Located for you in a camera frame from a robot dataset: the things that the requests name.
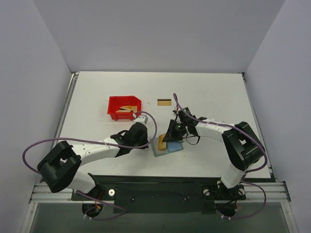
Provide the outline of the gold VIP card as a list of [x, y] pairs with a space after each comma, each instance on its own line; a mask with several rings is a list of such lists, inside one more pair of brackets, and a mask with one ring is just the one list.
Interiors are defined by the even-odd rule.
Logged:
[[165, 135], [166, 134], [163, 133], [158, 137], [158, 145], [157, 145], [158, 150], [165, 150], [167, 148], [167, 143], [163, 141]]

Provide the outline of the gold card with magnetic stripe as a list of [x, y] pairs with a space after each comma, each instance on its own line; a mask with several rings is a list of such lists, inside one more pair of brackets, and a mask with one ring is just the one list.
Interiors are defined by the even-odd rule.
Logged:
[[158, 106], [172, 106], [171, 99], [157, 99]]

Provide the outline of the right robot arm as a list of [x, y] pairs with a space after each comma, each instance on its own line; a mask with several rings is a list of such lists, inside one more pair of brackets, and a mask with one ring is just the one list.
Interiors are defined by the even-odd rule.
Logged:
[[265, 149], [248, 123], [225, 124], [206, 117], [196, 118], [188, 107], [174, 112], [168, 130], [162, 142], [175, 142], [186, 139], [189, 135], [223, 142], [230, 164], [217, 186], [218, 195], [227, 199], [235, 192], [250, 167], [265, 156]]

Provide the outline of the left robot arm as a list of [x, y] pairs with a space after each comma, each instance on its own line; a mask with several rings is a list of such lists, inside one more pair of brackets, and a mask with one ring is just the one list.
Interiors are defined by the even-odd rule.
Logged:
[[37, 170], [51, 192], [65, 188], [78, 190], [89, 200], [96, 199], [100, 188], [90, 173], [79, 172], [79, 167], [105, 158], [129, 154], [132, 147], [148, 143], [147, 127], [135, 123], [129, 130], [121, 131], [104, 139], [103, 144], [69, 144], [61, 141], [39, 162]]

